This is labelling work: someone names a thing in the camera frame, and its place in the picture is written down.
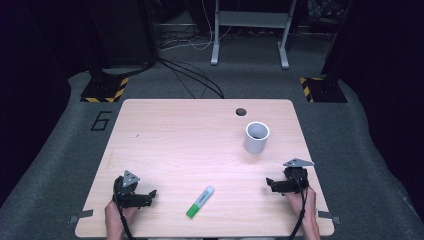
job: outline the gray floor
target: gray floor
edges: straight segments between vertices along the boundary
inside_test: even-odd
[[[202,69],[228,99],[289,99],[299,121],[327,204],[343,223],[328,239],[424,239],[423,222],[404,201],[402,185],[373,145],[355,93],[342,81],[348,103],[308,103],[300,77],[320,77],[330,42],[297,36],[280,66],[275,38],[223,43],[218,66],[212,46],[160,52],[171,61]],[[82,103],[88,73],[69,79],[72,95],[62,118],[34,163],[0,209],[0,239],[77,239],[69,218],[82,210],[119,109],[130,98],[191,98],[174,73],[157,63],[130,78],[117,103]],[[200,97],[203,85],[183,79]],[[207,90],[204,98],[218,98]],[[105,131],[90,131],[100,111],[111,111]]]

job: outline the yellow black hazard tape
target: yellow black hazard tape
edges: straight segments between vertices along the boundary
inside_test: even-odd
[[[121,98],[122,94],[124,93],[125,87],[128,83],[128,78],[125,78],[122,80],[121,85],[119,86],[118,91],[116,92],[115,96],[112,98],[90,98],[90,97],[81,97],[81,102],[118,102]]]
[[[307,78],[307,79],[310,79],[310,80],[322,80],[322,78]],[[303,93],[306,96],[306,100],[308,102],[314,102],[314,99],[313,99],[312,94],[311,94],[311,90],[309,89],[308,84],[306,82],[306,78],[301,77],[300,78],[300,83],[302,84]]]

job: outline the black cord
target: black cord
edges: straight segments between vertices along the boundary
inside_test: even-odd
[[[197,82],[199,82],[200,84],[202,84],[202,85],[204,85],[205,86],[205,88],[208,88],[208,89],[210,89],[210,90],[212,90],[213,92],[215,92],[220,98],[222,98],[222,99],[224,99],[225,97],[224,97],[224,93],[222,92],[222,90],[221,90],[221,88],[217,85],[217,84],[215,84],[212,80],[210,80],[207,76],[206,76],[206,74],[202,71],[202,73],[204,74],[204,75],[201,75],[201,74],[199,74],[199,73],[197,73],[197,72],[194,72],[194,71],[192,71],[192,70],[190,70],[190,69],[188,69],[188,68],[186,68],[186,67],[183,67],[183,66],[181,66],[181,65],[179,65],[179,64],[177,64],[177,63],[175,63],[175,62],[172,62],[172,61],[169,61],[169,60],[166,60],[166,59],[163,59],[163,58],[158,58],[157,59],[157,61],[159,62],[159,63],[161,63],[161,64],[163,64],[164,66],[166,66],[166,67],[168,67],[169,69],[171,69],[172,71],[174,71],[174,73],[176,74],[176,72],[178,72],[178,73],[180,73],[180,74],[183,74],[183,75],[185,75],[185,76],[187,76],[187,77],[189,77],[189,78],[191,78],[191,79],[193,79],[193,80],[195,80],[195,81],[197,81]],[[204,78],[205,80],[206,80],[206,83],[204,83],[204,82],[202,82],[201,80],[199,80],[196,76],[198,76],[198,77],[201,77],[201,78]],[[208,82],[210,82],[210,83],[212,83],[215,87],[216,87],[216,89],[214,89],[213,87],[211,87],[211,86],[209,86],[207,83]],[[194,97],[194,95],[187,89],[187,87],[183,84],[183,86],[186,88],[186,90],[190,93],[190,95],[193,97],[193,98],[195,98]]]
[[[300,186],[299,180],[293,174],[290,174],[290,175],[296,181],[297,186],[299,187],[300,194],[302,196],[302,210],[300,210],[299,218],[297,219],[296,226],[294,227],[294,229],[293,229],[293,231],[292,231],[292,233],[289,237],[289,239],[292,240],[295,237],[300,226],[302,225],[302,220],[303,220],[303,217],[305,216],[305,205],[306,205],[306,199],[308,198],[308,189],[306,189],[306,197],[305,197],[304,194],[303,194],[302,186]]]
[[[124,214],[122,213],[122,206],[118,202],[118,197],[116,196],[115,189],[116,189],[116,182],[114,183],[114,186],[113,186],[113,198],[115,199],[116,207],[118,208],[119,215],[121,216],[121,221],[122,221],[122,225],[124,226],[125,233],[127,234],[128,239],[136,240],[132,236],[130,228],[128,227],[127,219],[125,218]]]

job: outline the marker cap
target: marker cap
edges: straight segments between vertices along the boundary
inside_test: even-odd
[[[194,215],[196,215],[196,213],[199,211],[199,206],[197,206],[196,204],[193,204],[191,206],[191,208],[186,212],[186,215],[189,216],[190,218],[193,218]]]

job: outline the rack leg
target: rack leg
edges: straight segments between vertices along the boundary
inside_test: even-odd
[[[217,65],[219,57],[219,0],[215,0],[215,39],[213,42],[211,64]]]

